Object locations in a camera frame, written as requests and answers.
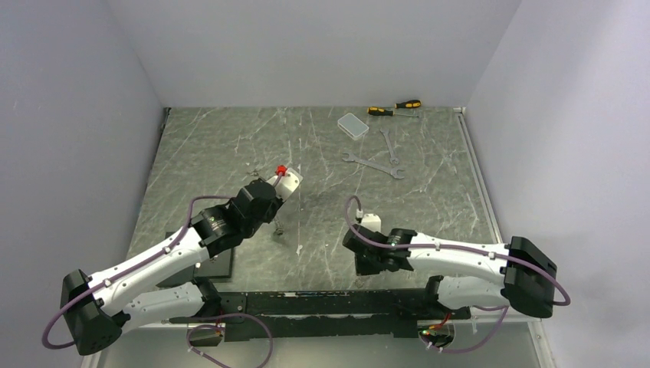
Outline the metal key organizer plate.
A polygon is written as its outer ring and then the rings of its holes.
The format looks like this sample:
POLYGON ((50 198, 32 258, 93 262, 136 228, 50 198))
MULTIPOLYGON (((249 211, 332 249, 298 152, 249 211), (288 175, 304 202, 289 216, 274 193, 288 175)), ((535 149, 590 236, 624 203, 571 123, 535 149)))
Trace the metal key organizer plate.
POLYGON ((282 221, 278 217, 275 217, 273 223, 274 223, 274 236, 277 237, 282 236, 285 233, 284 224, 282 223, 282 221))

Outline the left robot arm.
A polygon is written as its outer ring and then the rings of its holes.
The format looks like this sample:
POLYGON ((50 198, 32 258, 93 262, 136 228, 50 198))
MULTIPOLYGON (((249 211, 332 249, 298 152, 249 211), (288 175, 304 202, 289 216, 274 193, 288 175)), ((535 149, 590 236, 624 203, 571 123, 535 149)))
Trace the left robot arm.
POLYGON ((103 271, 81 269, 62 281, 61 304, 41 335, 50 350, 75 347, 81 356, 97 353, 131 330, 170 317, 214 320, 221 298, 204 281, 187 281, 154 291, 160 281, 239 246, 274 220, 299 181, 274 176, 255 179, 236 195, 210 195, 217 205, 193 212, 190 200, 176 232, 144 252, 103 271))

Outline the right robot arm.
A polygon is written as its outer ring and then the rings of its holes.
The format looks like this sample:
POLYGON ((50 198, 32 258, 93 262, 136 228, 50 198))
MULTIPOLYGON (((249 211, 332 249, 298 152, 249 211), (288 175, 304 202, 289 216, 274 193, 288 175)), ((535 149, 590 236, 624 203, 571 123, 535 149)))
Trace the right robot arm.
POLYGON ((384 271, 429 272, 424 312, 440 318, 464 307, 511 307, 528 317, 552 317, 557 267, 531 240, 477 244, 436 238, 406 228, 388 235, 354 225, 343 246, 355 255, 359 275, 384 271))

